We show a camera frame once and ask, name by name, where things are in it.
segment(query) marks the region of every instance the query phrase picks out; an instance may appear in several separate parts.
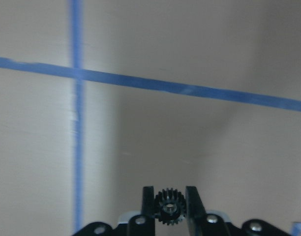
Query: screw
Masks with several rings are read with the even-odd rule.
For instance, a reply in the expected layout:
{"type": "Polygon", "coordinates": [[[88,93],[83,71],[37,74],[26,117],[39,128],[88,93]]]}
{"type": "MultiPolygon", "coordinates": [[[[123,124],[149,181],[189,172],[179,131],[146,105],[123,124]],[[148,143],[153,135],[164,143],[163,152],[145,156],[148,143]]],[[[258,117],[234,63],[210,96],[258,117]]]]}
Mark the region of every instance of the screw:
{"type": "Polygon", "coordinates": [[[208,215],[207,216],[207,220],[208,220],[208,222],[210,222],[210,223],[217,223],[217,221],[218,221],[218,218],[217,218],[217,216],[216,215],[208,215]]]}
{"type": "Polygon", "coordinates": [[[168,203],[164,205],[163,210],[168,214],[173,214],[177,211],[177,205],[174,203],[168,203]]]}
{"type": "Polygon", "coordinates": [[[262,226],[257,223],[257,222],[252,222],[250,224],[250,229],[253,230],[253,231],[261,231],[262,230],[262,226]]]}
{"type": "Polygon", "coordinates": [[[138,225],[143,225],[146,222],[146,218],[143,216],[139,216],[135,219],[135,223],[138,225]]]}
{"type": "Polygon", "coordinates": [[[102,234],[106,231],[106,227],[101,225],[101,226],[98,226],[93,232],[97,235],[99,234],[102,234]]]}

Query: white surface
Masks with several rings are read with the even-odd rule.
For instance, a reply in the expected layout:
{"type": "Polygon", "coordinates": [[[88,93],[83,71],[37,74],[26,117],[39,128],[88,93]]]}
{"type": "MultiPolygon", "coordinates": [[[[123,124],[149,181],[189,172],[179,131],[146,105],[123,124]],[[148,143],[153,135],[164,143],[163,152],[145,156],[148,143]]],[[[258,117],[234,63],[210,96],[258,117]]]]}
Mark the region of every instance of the white surface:
{"type": "MultiPolygon", "coordinates": [[[[301,99],[301,1],[84,4],[87,69],[301,99]]],[[[0,57],[68,65],[67,14],[0,1],[0,57]]],[[[0,69],[0,235],[72,233],[73,94],[72,79],[0,69]]],[[[237,226],[301,221],[299,112],[86,82],[85,119],[84,225],[116,226],[145,185],[196,185],[237,226]]]]}

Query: gear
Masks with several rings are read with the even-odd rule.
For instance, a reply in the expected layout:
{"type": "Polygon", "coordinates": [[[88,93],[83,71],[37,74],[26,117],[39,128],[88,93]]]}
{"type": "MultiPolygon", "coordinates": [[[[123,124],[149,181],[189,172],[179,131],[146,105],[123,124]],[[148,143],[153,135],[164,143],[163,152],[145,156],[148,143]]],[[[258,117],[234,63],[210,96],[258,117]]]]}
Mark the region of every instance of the gear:
{"type": "Polygon", "coordinates": [[[166,189],[158,192],[154,201],[155,217],[163,224],[174,225],[185,218],[185,199],[178,190],[166,189]]]}

